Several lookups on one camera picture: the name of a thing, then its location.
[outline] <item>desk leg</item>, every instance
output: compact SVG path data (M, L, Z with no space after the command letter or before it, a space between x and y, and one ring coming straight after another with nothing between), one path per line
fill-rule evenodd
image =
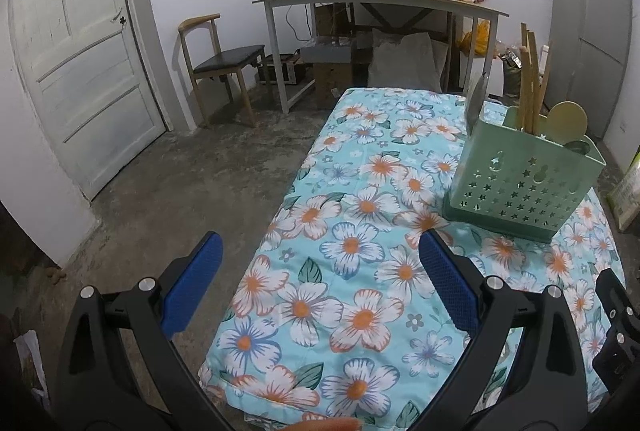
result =
M446 94L449 91L449 73L451 70L451 58L453 57L453 13L447 13L447 58L444 63L444 70L442 71L442 77L440 78L440 87L442 93Z
M491 63L494 60L495 51L495 37L498 34L498 15L496 14L491 18L491 25L489 26L489 45L486 48L486 56L484 58L484 67L482 72L486 75L487 81L489 81L489 75L491 74Z
M471 27L471 48L469 49L469 57L466 60L465 81L462 83L462 90L465 95L466 91L469 89L471 67L474 63L474 56L476 55L476 38L478 38L478 17L474 16L474 23Z
M311 14L311 39L316 38L316 4L309 4Z
M289 102L287 99L287 87L284 84L282 75L282 61L280 60L280 49L278 47L278 35L276 34L276 22L273 18L273 7L264 2L264 13L267 16L267 28L269 29L269 41L271 43L271 55L273 55L273 66L276 72L276 82L278 83L278 93L280 95L280 106L283 114L289 113Z

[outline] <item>yellow plastic bag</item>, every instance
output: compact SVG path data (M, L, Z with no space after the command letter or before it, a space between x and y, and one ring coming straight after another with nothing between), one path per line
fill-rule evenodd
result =
M489 45L489 25L490 22L488 20L482 20L478 24L478 34L476 35L475 46L475 52L478 56L486 56L487 45ZM462 40L458 43L458 48L460 49L460 52L469 57L469 53L471 52L471 32L467 32L463 36Z

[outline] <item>floral bedspread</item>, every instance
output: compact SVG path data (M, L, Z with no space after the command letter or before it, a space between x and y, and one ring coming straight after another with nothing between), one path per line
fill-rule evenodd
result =
M564 289L596 407L606 389L591 360L609 322L594 281L609 267L623 280L604 212L591 190L550 245L443 219L465 141L463 101L347 90L218 328L199 373L206 390L254 420L355 415L370 429L409 427L468 343L418 260L420 235L435 228L484 275ZM505 111L484 106L491 122ZM497 400L519 338L511 331L479 409Z

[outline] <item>wooden chopstick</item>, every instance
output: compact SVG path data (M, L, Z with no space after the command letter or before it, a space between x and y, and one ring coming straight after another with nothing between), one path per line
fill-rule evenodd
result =
M553 48L553 42L550 41L549 50L546 56L545 74L542 76L542 84L540 85L540 89L538 91L538 100L536 101L536 110L538 111L538 115L540 115L540 111L542 111L542 103L545 100L545 94L546 94L546 85L549 82L552 48Z
M527 31L527 39L529 41L529 61L530 72L529 79L532 86L531 109L531 131L530 134L540 134L540 109L538 108L538 100L540 96L540 69L538 67L538 47L536 46L536 34L530 30Z
M529 36L527 35L527 24L526 23L521 23L520 24L520 42L522 43L522 46L528 46L529 43Z
M527 36L526 23L520 24L520 40L522 42L522 47L526 48L527 44L529 43L529 36ZM520 60L522 61L522 59L523 59L522 49L520 49ZM518 105L518 118L516 119L516 129L518 130L523 130L526 125L525 124L525 120L526 120L525 108L526 108L527 94L525 91L525 80L523 79L524 77L523 72L524 70L521 68L520 69L520 104Z
M531 54L525 46L520 49L522 70L520 73L520 108L522 109L522 127L528 134L533 131L533 88L531 79Z

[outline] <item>cardboard box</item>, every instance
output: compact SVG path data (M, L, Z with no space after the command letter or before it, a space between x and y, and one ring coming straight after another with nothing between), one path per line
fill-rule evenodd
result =
M356 51L353 37L316 36L300 47L305 63L351 63Z
M316 16L316 36L351 35L346 4L319 5L312 10Z
M330 110L353 87L353 67L350 63L314 63L314 78L318 108Z

